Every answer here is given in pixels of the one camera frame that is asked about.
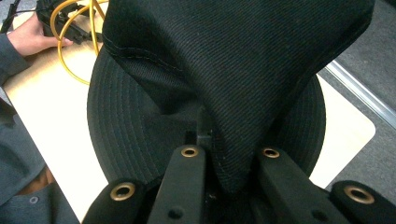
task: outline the metal strip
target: metal strip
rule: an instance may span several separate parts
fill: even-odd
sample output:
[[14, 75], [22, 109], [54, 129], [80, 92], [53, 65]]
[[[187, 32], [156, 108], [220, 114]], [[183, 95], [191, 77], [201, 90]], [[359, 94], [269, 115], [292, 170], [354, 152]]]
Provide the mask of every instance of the metal strip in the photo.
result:
[[396, 112], [392, 108], [379, 100], [338, 62], [332, 61], [326, 66], [326, 69], [396, 130]]

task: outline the light wood surface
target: light wood surface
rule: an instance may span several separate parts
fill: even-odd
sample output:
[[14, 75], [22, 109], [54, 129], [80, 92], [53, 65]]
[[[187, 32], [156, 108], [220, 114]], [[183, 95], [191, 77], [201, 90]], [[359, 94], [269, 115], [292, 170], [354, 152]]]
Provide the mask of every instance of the light wood surface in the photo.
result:
[[[89, 87], [65, 72], [56, 51], [49, 49], [28, 58], [32, 66], [11, 78], [5, 90], [82, 220], [107, 181], [88, 131]], [[64, 57], [72, 71], [89, 80], [95, 60], [90, 42], [65, 48]], [[322, 78], [320, 84], [325, 95], [327, 128], [318, 164], [310, 178], [325, 188], [370, 141], [375, 126]]]

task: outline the metal ring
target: metal ring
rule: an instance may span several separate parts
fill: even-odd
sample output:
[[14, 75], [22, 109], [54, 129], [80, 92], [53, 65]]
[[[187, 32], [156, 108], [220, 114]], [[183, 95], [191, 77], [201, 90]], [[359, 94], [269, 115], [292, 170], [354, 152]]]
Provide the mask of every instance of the metal ring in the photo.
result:
[[198, 155], [198, 149], [195, 147], [186, 147], [183, 150], [181, 150], [181, 155], [184, 157], [195, 157]]
[[273, 159], [278, 158], [280, 156], [278, 151], [271, 149], [269, 147], [266, 147], [265, 149], [262, 150], [262, 155]]
[[365, 203], [365, 204], [370, 204], [374, 203], [375, 199], [371, 193], [369, 193], [367, 190], [358, 188], [356, 186], [346, 186], [344, 188], [344, 193], [353, 201], [357, 203]]
[[[128, 190], [126, 193], [120, 193], [121, 189], [126, 189]], [[130, 182], [124, 182], [118, 184], [116, 187], [114, 187], [113, 190], [110, 192], [110, 197], [112, 200], [120, 202], [129, 199], [134, 195], [134, 184]]]

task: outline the yellow cord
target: yellow cord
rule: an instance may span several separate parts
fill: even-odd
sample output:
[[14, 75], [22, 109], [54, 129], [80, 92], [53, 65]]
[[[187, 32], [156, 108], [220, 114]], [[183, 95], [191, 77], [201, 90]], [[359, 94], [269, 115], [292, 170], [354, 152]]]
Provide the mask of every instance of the yellow cord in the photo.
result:
[[64, 69], [67, 71], [67, 73], [75, 78], [76, 80], [78, 80], [79, 82], [86, 84], [86, 85], [90, 85], [90, 82], [87, 80], [82, 79], [81, 77], [76, 76], [70, 69], [69, 67], [66, 65], [66, 63], [64, 62], [64, 56], [62, 55], [62, 39], [64, 38], [64, 35], [66, 33], [66, 30], [69, 28], [70, 24], [73, 22], [73, 20], [80, 15], [81, 13], [83, 13], [86, 10], [90, 10], [90, 22], [91, 22], [91, 30], [92, 30], [92, 42], [94, 45], [94, 49], [95, 49], [95, 54], [98, 55], [99, 53], [99, 48], [98, 48], [98, 44], [97, 44], [97, 39], [96, 39], [96, 31], [95, 31], [95, 26], [94, 26], [94, 15], [93, 15], [93, 7], [96, 7], [97, 11], [99, 12], [100, 16], [102, 17], [102, 19], [105, 18], [105, 13], [103, 12], [103, 10], [100, 8], [99, 4], [108, 2], [108, 0], [101, 0], [99, 1], [99, 3], [96, 0], [90, 0], [90, 4], [88, 6], [85, 6], [83, 8], [81, 8], [76, 14], [74, 14], [64, 25], [64, 28], [62, 29], [61, 33], [58, 35], [55, 29], [55, 18], [58, 15], [58, 13], [64, 8], [67, 7], [73, 3], [76, 3], [77, 1], [80, 0], [68, 0], [66, 2], [63, 2], [62, 4], [60, 4], [58, 7], [56, 7], [54, 9], [54, 11], [52, 12], [51, 18], [50, 18], [50, 28], [51, 31], [53, 32], [53, 35], [56, 36], [58, 38], [58, 56], [59, 56], [59, 60], [61, 61], [62, 66], [64, 67]]

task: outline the person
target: person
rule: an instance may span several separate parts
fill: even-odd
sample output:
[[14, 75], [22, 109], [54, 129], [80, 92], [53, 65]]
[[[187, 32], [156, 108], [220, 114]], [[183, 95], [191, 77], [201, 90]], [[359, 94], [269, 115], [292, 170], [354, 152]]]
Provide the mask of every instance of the person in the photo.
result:
[[[27, 69], [24, 57], [57, 46], [37, 15], [0, 35], [0, 82]], [[64, 39], [64, 46], [72, 41]], [[0, 99], [0, 223], [78, 223], [34, 141], [12, 106]]]

